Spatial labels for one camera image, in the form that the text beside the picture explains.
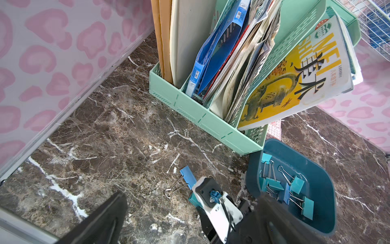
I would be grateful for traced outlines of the dark teal storage box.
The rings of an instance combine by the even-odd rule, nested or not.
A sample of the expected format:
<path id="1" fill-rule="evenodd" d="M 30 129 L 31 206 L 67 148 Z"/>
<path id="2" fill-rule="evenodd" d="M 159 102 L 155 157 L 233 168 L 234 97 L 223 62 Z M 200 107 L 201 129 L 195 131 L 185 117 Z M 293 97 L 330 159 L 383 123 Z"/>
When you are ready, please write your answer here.
<path id="1" fill-rule="evenodd" d="M 266 178 L 261 176 L 263 165 L 261 163 L 262 154 L 270 154 L 274 161 L 276 179 L 281 182 L 285 189 L 287 183 L 278 166 L 282 165 L 292 177 L 298 176 L 305 183 L 300 194 L 290 192 L 290 194 L 302 198 L 306 196 L 314 201 L 313 220 L 301 215 L 301 210 L 293 203 L 289 205 L 283 202 L 283 192 L 276 196 L 270 195 L 266 188 Z M 249 165 L 246 173 L 246 187 L 249 193 L 258 198 L 261 195 L 269 195 L 282 205 L 289 213 L 303 222 L 311 230 L 323 236 L 330 236 L 336 229 L 336 200 L 335 189 L 328 173 L 317 163 L 311 161 L 300 152 L 276 139 L 268 139 L 264 149 L 251 153 Z"/>

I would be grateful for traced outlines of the teal binder clip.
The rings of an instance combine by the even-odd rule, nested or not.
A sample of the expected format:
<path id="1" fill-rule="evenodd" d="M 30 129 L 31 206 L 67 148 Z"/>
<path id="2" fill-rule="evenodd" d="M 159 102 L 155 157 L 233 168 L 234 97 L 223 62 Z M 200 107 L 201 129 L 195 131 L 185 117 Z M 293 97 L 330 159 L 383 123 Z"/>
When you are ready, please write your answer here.
<path id="1" fill-rule="evenodd" d="M 203 208 L 201 203 L 197 200 L 196 196 L 194 193 L 191 193 L 190 197 L 188 198 L 189 202 L 194 206 L 194 207 L 200 207 Z"/>
<path id="2" fill-rule="evenodd" d="M 298 176 L 292 177 L 286 170 L 284 170 L 282 165 L 278 166 L 278 171 L 282 173 L 287 184 L 290 186 L 290 191 L 300 194 L 305 182 Z"/>
<path id="3" fill-rule="evenodd" d="M 270 195 L 272 194 L 276 196 L 276 199 L 278 200 L 279 198 L 278 195 L 281 191 L 284 191 L 284 187 L 282 186 L 281 182 L 276 179 L 276 174 L 274 170 L 274 161 L 270 160 L 266 162 L 266 164 L 268 165 L 268 174 L 266 176 L 267 192 L 269 192 Z"/>
<path id="4" fill-rule="evenodd" d="M 302 198 L 296 197 L 290 194 L 290 202 L 293 202 L 300 210 L 301 215 L 304 217 L 313 220 L 314 215 L 314 201 L 310 198 L 303 196 Z"/>
<path id="5" fill-rule="evenodd" d="M 263 153 L 261 163 L 263 165 L 261 176 L 263 178 L 270 178 L 272 176 L 272 166 L 273 166 L 272 156 L 270 154 Z"/>

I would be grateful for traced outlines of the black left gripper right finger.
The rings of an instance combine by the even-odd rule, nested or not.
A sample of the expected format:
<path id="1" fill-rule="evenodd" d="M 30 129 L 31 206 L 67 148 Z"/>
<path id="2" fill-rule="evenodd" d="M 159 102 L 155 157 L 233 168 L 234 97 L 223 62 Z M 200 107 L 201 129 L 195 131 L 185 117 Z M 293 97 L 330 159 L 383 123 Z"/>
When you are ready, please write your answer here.
<path id="1" fill-rule="evenodd" d="M 258 198 L 258 204 L 237 225 L 239 244 L 324 244 L 313 231 L 269 195 Z"/>

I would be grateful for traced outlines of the blue binder clip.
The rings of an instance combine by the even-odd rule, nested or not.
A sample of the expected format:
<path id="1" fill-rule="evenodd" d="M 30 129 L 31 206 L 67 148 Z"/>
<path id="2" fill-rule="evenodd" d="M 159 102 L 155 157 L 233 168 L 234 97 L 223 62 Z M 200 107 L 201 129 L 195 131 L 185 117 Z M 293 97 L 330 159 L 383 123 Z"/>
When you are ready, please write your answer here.
<path id="1" fill-rule="evenodd" d="M 288 183 L 285 184 L 285 189 L 283 192 L 283 202 L 287 205 L 290 203 L 290 185 Z"/>
<path id="2" fill-rule="evenodd" d="M 197 180 L 191 171 L 189 166 L 185 166 L 180 170 L 181 177 L 169 188 L 165 189 L 164 194 L 167 198 L 171 199 L 175 192 L 182 188 L 188 187 L 192 190 Z"/>

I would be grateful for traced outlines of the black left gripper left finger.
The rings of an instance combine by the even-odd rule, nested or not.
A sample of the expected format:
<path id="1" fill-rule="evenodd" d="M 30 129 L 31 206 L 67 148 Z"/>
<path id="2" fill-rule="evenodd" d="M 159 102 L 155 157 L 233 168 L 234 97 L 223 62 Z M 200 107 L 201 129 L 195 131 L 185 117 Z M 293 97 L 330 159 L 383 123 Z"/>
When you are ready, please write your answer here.
<path id="1" fill-rule="evenodd" d="M 117 244 L 126 218 L 126 194 L 117 191 L 58 244 Z"/>

